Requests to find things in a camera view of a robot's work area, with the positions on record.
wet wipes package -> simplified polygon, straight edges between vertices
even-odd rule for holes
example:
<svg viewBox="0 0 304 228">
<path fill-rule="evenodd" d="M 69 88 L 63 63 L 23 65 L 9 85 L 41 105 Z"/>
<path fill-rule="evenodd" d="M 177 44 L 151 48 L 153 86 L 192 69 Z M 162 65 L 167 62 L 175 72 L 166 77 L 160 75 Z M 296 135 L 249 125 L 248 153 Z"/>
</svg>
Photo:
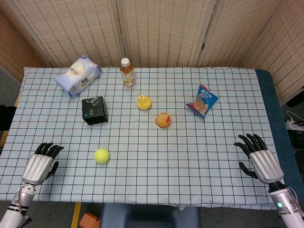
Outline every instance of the wet wipes package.
<svg viewBox="0 0 304 228">
<path fill-rule="evenodd" d="M 186 104 L 192 111 L 199 115 L 203 120 L 209 109 L 218 100 L 218 97 L 210 93 L 209 90 L 204 86 L 200 85 L 198 94 L 192 103 Z"/>
<path fill-rule="evenodd" d="M 101 68 L 83 55 L 55 81 L 71 97 L 76 97 L 101 73 Z"/>
</svg>

wall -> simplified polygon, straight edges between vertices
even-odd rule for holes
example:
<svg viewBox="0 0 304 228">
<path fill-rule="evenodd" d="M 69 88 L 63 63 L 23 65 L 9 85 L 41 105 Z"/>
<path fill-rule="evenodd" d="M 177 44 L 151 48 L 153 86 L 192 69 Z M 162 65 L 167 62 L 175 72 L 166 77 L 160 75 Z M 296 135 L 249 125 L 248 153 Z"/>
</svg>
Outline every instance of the wall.
<svg viewBox="0 0 304 228">
<path fill-rule="evenodd" d="M 259 35 L 244 63 L 271 73 L 280 104 L 304 86 L 304 1 L 286 0 Z"/>
<path fill-rule="evenodd" d="M 2 2 L 55 67 L 86 54 L 102 67 L 129 57 L 136 67 L 260 68 L 281 104 L 304 86 L 302 0 Z"/>
<path fill-rule="evenodd" d="M 0 12 L 0 67 L 22 82 L 24 67 L 44 67 L 25 40 Z"/>
</svg>

iced tea bottle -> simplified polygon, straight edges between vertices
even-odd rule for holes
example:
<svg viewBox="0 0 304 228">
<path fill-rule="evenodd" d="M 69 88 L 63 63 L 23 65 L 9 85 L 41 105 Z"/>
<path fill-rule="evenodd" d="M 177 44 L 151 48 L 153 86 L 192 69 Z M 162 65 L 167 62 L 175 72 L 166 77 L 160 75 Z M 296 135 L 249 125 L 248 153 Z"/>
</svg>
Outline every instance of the iced tea bottle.
<svg viewBox="0 0 304 228">
<path fill-rule="evenodd" d="M 123 58 L 121 61 L 120 72 L 122 75 L 123 83 L 127 87 L 131 87 L 135 84 L 136 78 L 134 73 L 134 66 L 130 63 L 128 58 Z"/>
</svg>

blue chip bag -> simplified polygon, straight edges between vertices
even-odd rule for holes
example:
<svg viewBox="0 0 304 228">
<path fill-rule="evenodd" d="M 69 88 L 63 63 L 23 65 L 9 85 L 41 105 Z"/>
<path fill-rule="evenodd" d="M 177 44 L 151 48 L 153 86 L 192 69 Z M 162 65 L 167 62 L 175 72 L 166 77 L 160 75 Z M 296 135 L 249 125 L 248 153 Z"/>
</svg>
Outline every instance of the blue chip bag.
<svg viewBox="0 0 304 228">
<path fill-rule="evenodd" d="M 186 106 L 205 120 L 207 112 L 217 100 L 217 96 L 210 93 L 204 85 L 200 85 L 195 101 L 193 103 L 186 104 Z"/>
</svg>

blue chair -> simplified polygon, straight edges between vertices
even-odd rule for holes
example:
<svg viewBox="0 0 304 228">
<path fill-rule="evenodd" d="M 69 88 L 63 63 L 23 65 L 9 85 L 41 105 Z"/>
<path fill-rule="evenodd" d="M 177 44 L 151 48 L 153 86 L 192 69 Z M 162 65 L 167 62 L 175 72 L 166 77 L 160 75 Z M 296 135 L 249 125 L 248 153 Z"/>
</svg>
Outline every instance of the blue chair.
<svg viewBox="0 0 304 228">
<path fill-rule="evenodd" d="M 200 228 L 197 207 L 105 203 L 101 228 Z"/>
</svg>

